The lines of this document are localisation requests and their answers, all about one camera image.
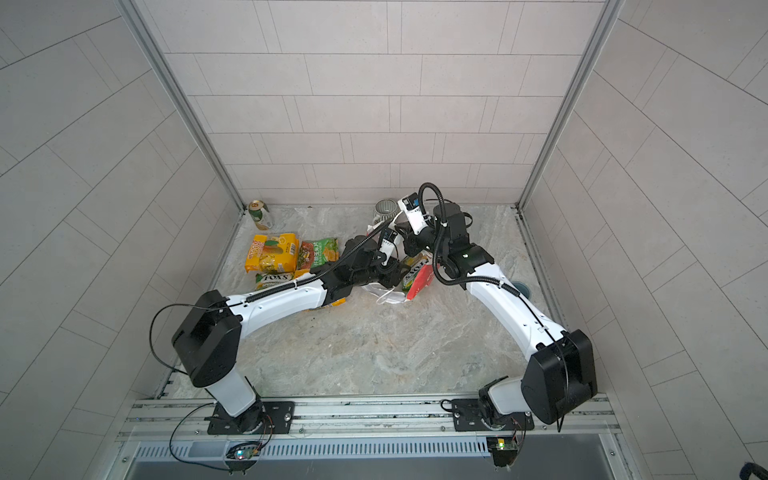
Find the white red printed paper bag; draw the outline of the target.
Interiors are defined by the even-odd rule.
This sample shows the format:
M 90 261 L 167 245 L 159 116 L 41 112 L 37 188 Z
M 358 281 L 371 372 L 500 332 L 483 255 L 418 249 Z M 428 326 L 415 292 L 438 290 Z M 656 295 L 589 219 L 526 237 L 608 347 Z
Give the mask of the white red printed paper bag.
M 402 304 L 412 301 L 433 278 L 432 254 L 421 251 L 414 256 L 405 253 L 406 224 L 399 222 L 401 213 L 382 220 L 386 228 L 378 236 L 374 255 L 374 281 L 362 289 L 377 297 L 376 304 Z

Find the green red snack bag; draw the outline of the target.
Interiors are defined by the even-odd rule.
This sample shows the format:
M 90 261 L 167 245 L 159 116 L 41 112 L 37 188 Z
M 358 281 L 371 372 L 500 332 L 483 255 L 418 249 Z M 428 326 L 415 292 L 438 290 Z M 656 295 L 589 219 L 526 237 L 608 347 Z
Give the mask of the green red snack bag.
M 339 258 L 337 238 L 302 240 L 297 259 L 297 270 L 310 270 Z

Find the yellow orange snack bag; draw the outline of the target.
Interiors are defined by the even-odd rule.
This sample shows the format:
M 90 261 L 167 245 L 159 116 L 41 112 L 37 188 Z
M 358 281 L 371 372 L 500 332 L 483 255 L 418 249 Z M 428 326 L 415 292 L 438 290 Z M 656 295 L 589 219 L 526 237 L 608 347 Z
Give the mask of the yellow orange snack bag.
M 291 273 L 296 270 L 298 253 L 299 239 L 293 233 L 255 235 L 244 268 L 260 274 Z

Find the green rainbow snack bag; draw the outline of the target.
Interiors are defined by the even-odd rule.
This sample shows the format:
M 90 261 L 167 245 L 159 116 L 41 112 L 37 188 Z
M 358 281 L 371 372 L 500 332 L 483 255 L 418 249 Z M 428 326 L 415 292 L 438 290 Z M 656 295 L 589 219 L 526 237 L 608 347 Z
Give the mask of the green rainbow snack bag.
M 255 290 L 260 291 L 268 288 L 275 287 L 277 285 L 292 282 L 294 280 L 294 273 L 276 273 L 276 274 L 257 274 L 255 276 Z

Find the green yellow Fox's candy bag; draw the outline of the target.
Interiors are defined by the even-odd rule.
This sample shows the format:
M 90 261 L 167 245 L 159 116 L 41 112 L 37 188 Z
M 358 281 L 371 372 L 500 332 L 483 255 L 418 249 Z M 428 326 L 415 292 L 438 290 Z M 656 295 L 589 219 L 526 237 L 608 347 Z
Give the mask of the green yellow Fox's candy bag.
M 405 259 L 406 270 L 401 282 L 401 290 L 403 292 L 407 293 L 411 289 L 420 270 L 428 265 L 430 261 L 431 257 L 424 252 L 415 257 L 408 257 Z

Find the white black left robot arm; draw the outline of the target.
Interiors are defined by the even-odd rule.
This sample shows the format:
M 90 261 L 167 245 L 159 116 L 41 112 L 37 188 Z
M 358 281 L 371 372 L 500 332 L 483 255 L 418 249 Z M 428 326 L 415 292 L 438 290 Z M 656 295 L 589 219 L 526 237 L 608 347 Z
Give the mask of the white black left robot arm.
M 225 297 L 211 290 L 190 306 L 171 344 L 192 384 L 208 391 L 227 415 L 236 420 L 259 419 L 260 399 L 238 370 L 241 340 L 295 313 L 329 306 L 356 287 L 378 280 L 388 256 L 376 236 L 389 227 L 381 222 L 367 235 L 348 242 L 341 257 L 275 287 Z

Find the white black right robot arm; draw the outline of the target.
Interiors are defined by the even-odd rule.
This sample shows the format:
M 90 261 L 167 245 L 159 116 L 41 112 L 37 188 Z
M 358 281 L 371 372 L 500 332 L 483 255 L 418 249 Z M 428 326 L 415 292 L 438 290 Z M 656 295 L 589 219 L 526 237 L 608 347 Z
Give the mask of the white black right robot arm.
M 479 300 L 508 331 L 527 361 L 519 378 L 504 377 L 483 386 L 479 407 L 493 427 L 516 413 L 529 412 L 540 422 L 561 425 L 565 416 L 597 393 L 591 340 L 568 331 L 535 307 L 504 275 L 493 257 L 471 242 L 466 213 L 426 182 L 399 200 L 409 228 L 408 253 L 431 252 L 436 279 L 459 286 Z

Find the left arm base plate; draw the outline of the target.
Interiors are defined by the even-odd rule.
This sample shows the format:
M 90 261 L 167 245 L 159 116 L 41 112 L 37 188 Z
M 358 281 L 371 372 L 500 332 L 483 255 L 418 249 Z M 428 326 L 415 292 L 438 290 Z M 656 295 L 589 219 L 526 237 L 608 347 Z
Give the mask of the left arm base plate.
M 287 434 L 290 431 L 295 403 L 290 401 L 257 400 L 239 416 L 231 416 L 223 406 L 216 404 L 206 417 L 208 435 L 268 435 Z

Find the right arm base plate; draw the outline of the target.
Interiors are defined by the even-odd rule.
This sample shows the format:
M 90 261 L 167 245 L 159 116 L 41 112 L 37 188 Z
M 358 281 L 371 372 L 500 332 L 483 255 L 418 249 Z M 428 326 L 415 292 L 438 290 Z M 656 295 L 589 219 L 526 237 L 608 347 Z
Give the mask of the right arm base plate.
M 452 399 L 450 413 L 457 432 L 530 431 L 535 429 L 527 412 L 499 413 L 489 400 Z

